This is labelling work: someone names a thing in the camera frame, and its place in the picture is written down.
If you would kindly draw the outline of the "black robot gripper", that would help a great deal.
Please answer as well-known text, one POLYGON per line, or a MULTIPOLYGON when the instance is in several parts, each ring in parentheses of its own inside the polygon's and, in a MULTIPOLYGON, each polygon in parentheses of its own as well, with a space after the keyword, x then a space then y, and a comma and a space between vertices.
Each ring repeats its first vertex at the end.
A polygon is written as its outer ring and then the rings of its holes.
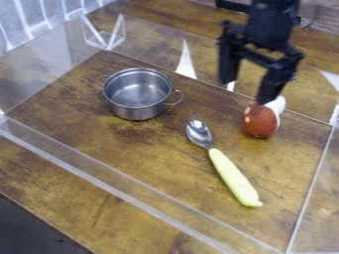
POLYGON ((282 2, 253 1, 247 22, 241 25, 223 22, 219 38, 219 74, 223 84, 238 79, 241 61, 250 59, 263 65, 255 101, 265 105, 279 96, 289 82, 297 79, 297 63, 305 54, 289 42, 294 29, 293 10, 282 2))

